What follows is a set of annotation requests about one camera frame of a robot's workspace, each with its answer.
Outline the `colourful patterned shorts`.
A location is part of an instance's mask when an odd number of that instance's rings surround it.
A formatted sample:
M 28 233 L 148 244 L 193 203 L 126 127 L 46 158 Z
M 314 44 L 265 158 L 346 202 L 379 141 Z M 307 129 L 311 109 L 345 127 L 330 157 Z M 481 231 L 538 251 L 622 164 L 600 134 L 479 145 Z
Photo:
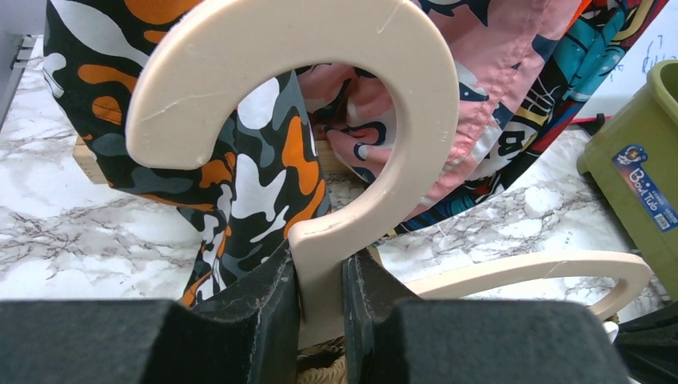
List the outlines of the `colourful patterned shorts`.
M 464 183 L 389 237 L 436 225 L 510 187 L 555 141 L 633 44 L 665 1 L 583 1 L 523 102 L 492 149 Z

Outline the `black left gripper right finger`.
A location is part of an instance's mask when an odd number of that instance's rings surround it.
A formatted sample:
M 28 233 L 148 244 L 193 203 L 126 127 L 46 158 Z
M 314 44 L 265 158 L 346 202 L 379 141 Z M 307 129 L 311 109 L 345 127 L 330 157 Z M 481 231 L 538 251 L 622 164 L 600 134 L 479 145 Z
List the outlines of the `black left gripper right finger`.
M 498 286 L 614 277 L 591 306 L 475 300 Z M 604 321 L 631 299 L 631 257 L 609 251 L 525 254 L 404 284 L 362 251 L 342 264 L 351 383 L 626 383 Z

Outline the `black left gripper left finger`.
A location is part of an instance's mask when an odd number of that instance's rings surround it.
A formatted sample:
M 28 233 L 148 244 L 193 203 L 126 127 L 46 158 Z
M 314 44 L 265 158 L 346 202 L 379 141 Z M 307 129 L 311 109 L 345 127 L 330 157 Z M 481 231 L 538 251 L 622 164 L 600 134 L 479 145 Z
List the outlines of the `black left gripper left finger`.
M 293 383 L 291 254 L 188 309 L 167 299 L 4 301 L 4 383 Z

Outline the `tan khaki shorts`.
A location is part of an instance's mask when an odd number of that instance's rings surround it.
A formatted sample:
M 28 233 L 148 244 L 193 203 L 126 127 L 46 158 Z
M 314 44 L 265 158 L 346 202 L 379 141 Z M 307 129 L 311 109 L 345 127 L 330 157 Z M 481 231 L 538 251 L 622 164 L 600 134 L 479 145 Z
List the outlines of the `tan khaki shorts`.
M 297 352 L 298 384 L 347 384 L 343 336 Z

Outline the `cream wooden hanger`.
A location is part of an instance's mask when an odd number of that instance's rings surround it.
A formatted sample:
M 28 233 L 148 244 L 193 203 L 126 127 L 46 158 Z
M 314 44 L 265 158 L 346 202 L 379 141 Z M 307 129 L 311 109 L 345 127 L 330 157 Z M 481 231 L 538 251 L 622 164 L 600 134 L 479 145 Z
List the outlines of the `cream wooden hanger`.
M 566 47 L 592 1 L 206 1 L 162 39 L 126 119 L 126 148 L 159 169 L 203 166 L 227 110 L 301 69 L 311 123 L 369 183 L 346 208 L 288 225 L 301 287 L 300 347 L 344 333 L 340 264 L 377 237 L 430 221 L 464 187 L 501 188 L 518 154 L 586 102 L 587 54 Z

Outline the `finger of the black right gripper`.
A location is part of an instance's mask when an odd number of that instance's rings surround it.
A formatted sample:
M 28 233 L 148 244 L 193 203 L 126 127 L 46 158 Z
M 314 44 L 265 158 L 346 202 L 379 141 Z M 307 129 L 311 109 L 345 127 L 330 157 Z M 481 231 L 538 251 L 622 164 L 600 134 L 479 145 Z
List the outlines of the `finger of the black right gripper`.
M 614 346 L 637 382 L 677 384 L 677 303 L 622 323 Z

